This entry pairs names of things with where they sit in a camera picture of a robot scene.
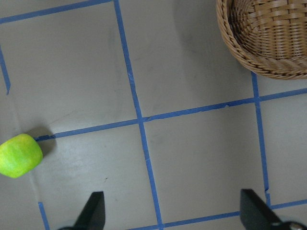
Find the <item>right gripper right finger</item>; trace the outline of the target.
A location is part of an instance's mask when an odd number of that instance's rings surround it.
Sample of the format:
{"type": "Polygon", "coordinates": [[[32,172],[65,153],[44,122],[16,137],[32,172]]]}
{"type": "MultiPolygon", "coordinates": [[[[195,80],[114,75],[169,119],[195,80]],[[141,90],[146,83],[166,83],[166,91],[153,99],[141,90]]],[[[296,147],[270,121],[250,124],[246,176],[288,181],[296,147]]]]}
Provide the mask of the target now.
{"type": "Polygon", "coordinates": [[[281,230],[283,225],[252,189],[240,191],[240,220],[246,230],[281,230]]]}

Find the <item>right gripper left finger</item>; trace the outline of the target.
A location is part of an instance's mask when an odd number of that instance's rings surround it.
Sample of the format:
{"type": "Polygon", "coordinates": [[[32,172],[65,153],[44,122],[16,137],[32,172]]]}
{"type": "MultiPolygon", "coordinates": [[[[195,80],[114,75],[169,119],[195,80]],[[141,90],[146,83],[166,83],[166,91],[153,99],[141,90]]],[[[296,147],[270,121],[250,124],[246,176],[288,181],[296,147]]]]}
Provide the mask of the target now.
{"type": "Polygon", "coordinates": [[[104,192],[93,192],[73,225],[74,230],[103,230],[106,222],[104,192]]]}

